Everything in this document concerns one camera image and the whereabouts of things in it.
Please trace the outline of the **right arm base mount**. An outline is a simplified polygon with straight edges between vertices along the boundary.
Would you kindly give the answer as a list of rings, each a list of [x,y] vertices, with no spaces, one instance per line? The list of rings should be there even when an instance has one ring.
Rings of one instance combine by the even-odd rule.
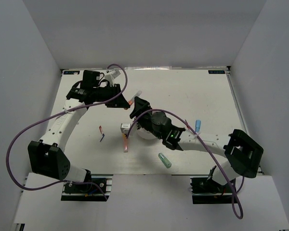
[[[206,185],[207,176],[192,176],[190,178],[192,203],[194,205],[231,204],[232,191],[228,184],[224,186]]]

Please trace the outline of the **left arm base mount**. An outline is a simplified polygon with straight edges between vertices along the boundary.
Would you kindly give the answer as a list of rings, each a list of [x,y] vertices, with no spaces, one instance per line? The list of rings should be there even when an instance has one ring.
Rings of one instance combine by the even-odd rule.
[[[64,183],[61,201],[106,202],[110,196],[112,178],[112,175],[92,175],[92,182],[100,187],[105,197],[95,185]]]

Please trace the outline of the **grey highlighter orange cap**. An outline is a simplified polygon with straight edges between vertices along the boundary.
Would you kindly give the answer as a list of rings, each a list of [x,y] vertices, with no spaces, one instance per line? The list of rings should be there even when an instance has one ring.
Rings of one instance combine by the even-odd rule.
[[[133,104],[134,104],[135,97],[139,97],[141,94],[142,94],[142,91],[141,91],[141,90],[137,91],[137,92],[132,96],[132,98],[129,100],[129,105],[133,105]]]

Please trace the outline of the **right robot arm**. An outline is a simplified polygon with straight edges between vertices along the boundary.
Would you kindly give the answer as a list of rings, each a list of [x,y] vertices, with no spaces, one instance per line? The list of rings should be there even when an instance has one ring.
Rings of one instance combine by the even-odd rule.
[[[227,136],[198,136],[190,130],[173,125],[165,112],[153,110],[148,101],[139,97],[134,99],[130,118],[137,120],[138,129],[149,132],[170,150],[208,152],[226,158],[227,161],[210,170],[202,188],[219,192],[228,181],[237,177],[253,179],[257,176],[263,147],[240,129],[234,129]]]

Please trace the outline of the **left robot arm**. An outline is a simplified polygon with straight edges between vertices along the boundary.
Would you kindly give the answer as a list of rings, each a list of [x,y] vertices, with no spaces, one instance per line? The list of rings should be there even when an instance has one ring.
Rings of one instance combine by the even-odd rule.
[[[39,141],[30,142],[27,149],[34,173],[76,182],[81,192],[91,189],[90,171],[72,165],[66,157],[64,151],[67,141],[91,104],[105,104],[108,108],[130,107],[120,85],[114,83],[120,71],[107,71],[103,79],[100,79],[101,75],[99,71],[84,70],[82,80],[76,82],[68,92],[62,113]]]

